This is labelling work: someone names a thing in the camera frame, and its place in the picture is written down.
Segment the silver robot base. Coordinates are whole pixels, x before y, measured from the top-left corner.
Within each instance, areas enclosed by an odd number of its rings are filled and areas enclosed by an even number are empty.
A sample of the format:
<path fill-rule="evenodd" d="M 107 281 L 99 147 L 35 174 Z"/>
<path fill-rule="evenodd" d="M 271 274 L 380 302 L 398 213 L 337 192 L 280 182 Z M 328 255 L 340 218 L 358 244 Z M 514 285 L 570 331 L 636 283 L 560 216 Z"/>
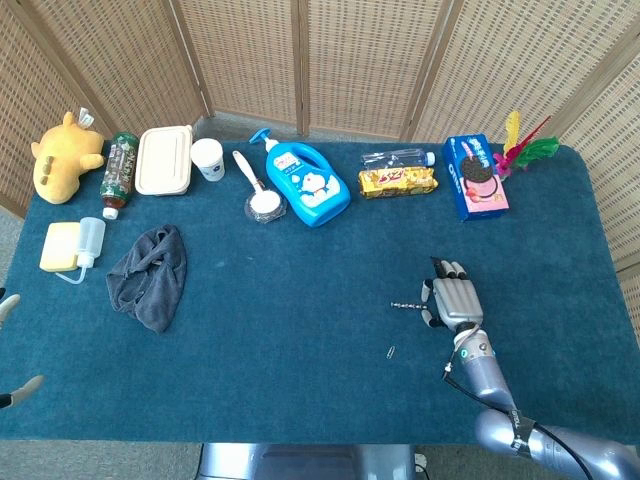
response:
<path fill-rule="evenodd" d="M 416 480 L 406 444 L 205 443 L 194 480 Z"/>

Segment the yellow biscuit pack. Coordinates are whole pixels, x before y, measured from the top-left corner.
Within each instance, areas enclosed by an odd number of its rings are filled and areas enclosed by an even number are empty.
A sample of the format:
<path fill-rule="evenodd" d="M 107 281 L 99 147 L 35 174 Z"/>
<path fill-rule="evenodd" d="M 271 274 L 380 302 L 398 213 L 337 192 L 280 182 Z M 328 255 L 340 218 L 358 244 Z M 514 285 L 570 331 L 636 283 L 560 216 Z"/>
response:
<path fill-rule="evenodd" d="M 416 166 L 362 170 L 358 182 L 368 199 L 428 194 L 438 187 L 433 168 Z"/>

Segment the yellow sponge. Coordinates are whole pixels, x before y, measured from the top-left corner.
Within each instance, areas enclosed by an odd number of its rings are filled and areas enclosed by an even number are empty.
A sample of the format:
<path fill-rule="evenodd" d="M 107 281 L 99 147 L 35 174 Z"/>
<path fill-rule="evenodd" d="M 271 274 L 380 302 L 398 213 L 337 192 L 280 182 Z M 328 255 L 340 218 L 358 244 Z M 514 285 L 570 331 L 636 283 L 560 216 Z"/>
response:
<path fill-rule="evenodd" d="M 39 268 L 46 272 L 67 272 L 77 268 L 79 222 L 55 222 L 48 226 Z"/>

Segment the woven bamboo folding screen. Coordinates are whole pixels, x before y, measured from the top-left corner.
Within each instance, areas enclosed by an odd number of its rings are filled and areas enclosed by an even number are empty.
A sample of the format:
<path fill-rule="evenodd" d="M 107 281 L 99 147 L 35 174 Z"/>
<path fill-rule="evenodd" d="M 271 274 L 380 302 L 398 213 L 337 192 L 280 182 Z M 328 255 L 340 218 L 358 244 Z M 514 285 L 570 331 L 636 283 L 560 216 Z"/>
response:
<path fill-rule="evenodd" d="M 104 134 L 225 112 L 415 141 L 519 111 L 583 156 L 640 345 L 640 0 L 0 0 L 0 213 L 81 107 Z"/>

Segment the clear empty water bottle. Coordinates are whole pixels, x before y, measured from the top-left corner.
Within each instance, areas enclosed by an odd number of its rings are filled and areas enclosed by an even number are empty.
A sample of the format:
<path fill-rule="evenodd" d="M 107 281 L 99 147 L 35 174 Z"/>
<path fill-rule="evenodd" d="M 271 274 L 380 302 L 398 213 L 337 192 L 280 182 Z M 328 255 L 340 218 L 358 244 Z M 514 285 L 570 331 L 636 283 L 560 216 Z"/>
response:
<path fill-rule="evenodd" d="M 363 154 L 361 162 L 365 169 L 433 167 L 436 157 L 433 152 L 421 148 L 407 148 Z"/>

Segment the white handled dish brush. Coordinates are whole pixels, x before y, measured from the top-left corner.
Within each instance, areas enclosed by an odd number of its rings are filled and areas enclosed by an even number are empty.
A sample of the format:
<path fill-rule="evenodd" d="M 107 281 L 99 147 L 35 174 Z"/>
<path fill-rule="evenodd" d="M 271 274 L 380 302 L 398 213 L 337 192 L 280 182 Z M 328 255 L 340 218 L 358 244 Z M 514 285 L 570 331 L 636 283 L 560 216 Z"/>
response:
<path fill-rule="evenodd" d="M 238 150 L 232 152 L 232 156 L 239 167 L 251 183 L 254 192 L 245 202 L 245 213 L 256 222 L 266 224 L 274 221 L 286 214 L 286 202 L 274 190 L 266 189 L 262 182 L 256 177 L 250 163 Z"/>

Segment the blue Oreo box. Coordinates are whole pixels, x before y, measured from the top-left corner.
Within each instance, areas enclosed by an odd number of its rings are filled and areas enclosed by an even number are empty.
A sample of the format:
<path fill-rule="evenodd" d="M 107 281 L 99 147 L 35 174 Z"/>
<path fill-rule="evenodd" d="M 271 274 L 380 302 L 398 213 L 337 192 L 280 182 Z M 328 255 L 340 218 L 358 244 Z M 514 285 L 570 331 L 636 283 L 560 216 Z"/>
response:
<path fill-rule="evenodd" d="M 461 221 L 495 218 L 509 210 L 493 152 L 484 134 L 449 137 L 444 143 L 443 155 Z"/>

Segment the green tea bottle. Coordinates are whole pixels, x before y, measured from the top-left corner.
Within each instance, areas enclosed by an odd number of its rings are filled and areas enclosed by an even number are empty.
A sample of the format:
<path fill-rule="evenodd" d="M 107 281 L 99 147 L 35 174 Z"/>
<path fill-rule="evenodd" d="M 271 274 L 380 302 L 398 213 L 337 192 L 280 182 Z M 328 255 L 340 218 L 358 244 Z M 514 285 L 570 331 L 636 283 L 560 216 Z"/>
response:
<path fill-rule="evenodd" d="M 134 189 L 139 139 L 130 132 L 118 132 L 110 143 L 100 196 L 105 219 L 115 220 Z"/>

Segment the translucent squeeze wash bottle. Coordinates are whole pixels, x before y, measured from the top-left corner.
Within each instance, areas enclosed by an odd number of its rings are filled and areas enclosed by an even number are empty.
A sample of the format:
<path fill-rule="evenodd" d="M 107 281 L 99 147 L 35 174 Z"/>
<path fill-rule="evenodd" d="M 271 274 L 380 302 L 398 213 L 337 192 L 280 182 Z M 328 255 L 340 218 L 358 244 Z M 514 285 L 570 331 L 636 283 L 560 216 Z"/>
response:
<path fill-rule="evenodd" d="M 99 218 L 82 218 L 76 245 L 76 264 L 80 269 L 80 275 L 77 279 L 71 279 L 60 272 L 55 272 L 55 275 L 73 285 L 82 283 L 86 271 L 94 266 L 95 260 L 101 255 L 105 229 L 106 223 Z"/>

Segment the blue table mat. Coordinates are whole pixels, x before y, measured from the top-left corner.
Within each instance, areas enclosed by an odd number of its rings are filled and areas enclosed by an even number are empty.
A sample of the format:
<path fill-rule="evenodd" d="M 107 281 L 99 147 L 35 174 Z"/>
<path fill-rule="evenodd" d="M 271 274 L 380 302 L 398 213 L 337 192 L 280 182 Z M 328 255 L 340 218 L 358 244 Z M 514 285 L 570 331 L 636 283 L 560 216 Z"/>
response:
<path fill-rule="evenodd" d="M 101 212 L 101 172 L 64 205 L 31 202 L 6 289 L 0 440 L 464 443 L 480 407 L 441 378 L 452 336 L 412 309 L 432 257 L 460 263 L 523 413 L 640 444 L 640 348 L 584 161 L 564 146 L 508 179 L 509 210 L 461 221 L 443 161 L 431 194 L 366 200 L 310 228 L 244 211 L 233 159 L 217 183 L 137 195 L 83 283 L 39 268 L 48 226 Z M 106 275 L 145 232 L 176 226 L 184 291 L 157 334 L 113 310 Z M 390 346 L 396 351 L 386 358 Z"/>

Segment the white paper cup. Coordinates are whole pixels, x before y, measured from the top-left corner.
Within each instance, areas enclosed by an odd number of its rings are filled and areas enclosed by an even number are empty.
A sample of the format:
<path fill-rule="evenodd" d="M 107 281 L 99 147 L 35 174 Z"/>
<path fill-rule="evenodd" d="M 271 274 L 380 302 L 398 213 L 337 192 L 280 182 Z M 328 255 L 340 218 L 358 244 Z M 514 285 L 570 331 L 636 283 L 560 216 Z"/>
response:
<path fill-rule="evenodd" d="M 219 141 L 212 138 L 197 140 L 191 146 L 190 157 L 207 181 L 217 182 L 223 178 L 223 147 Z"/>

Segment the yellow plush toy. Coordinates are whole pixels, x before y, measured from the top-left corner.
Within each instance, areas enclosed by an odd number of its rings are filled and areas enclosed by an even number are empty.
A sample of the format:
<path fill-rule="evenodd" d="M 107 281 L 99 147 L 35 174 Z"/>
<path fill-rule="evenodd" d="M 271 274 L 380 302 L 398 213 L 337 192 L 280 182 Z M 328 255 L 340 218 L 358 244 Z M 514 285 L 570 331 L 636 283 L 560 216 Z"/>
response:
<path fill-rule="evenodd" d="M 80 187 L 80 177 L 104 164 L 104 141 L 100 133 L 84 128 L 72 112 L 66 112 L 61 124 L 31 143 L 32 179 L 39 197 L 54 205 L 69 201 Z"/>

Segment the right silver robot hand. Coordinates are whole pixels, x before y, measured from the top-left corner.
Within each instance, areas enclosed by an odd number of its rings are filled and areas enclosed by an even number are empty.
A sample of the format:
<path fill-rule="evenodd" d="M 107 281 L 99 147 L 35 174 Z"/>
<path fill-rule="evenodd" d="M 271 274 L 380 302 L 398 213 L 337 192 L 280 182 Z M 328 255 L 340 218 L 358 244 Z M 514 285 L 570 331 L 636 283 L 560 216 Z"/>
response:
<path fill-rule="evenodd" d="M 463 266 L 456 261 L 431 258 L 435 277 L 423 282 L 422 302 L 435 300 L 436 313 L 423 310 L 421 316 L 431 328 L 446 327 L 458 334 L 479 328 L 483 310 L 476 289 Z"/>

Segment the beige lunch box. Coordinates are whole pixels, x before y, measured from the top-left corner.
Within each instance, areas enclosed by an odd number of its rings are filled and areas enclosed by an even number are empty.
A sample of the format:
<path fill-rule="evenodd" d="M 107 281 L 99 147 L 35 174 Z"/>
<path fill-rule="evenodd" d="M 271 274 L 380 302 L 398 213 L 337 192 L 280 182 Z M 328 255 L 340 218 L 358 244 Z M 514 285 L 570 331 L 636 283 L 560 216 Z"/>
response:
<path fill-rule="evenodd" d="M 184 194 L 191 181 L 192 127 L 151 128 L 140 137 L 135 188 L 142 195 Z"/>

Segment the blue detergent pump bottle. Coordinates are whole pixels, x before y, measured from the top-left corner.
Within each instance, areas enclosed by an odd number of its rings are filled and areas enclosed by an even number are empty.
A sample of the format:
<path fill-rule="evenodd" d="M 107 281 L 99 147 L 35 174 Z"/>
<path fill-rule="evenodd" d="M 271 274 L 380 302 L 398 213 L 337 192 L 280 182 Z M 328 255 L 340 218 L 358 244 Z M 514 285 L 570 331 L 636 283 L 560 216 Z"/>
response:
<path fill-rule="evenodd" d="M 349 206 L 346 183 L 318 150 L 305 143 L 279 142 L 270 135 L 269 128 L 262 128 L 249 143 L 264 143 L 266 173 L 303 223 L 319 227 Z"/>

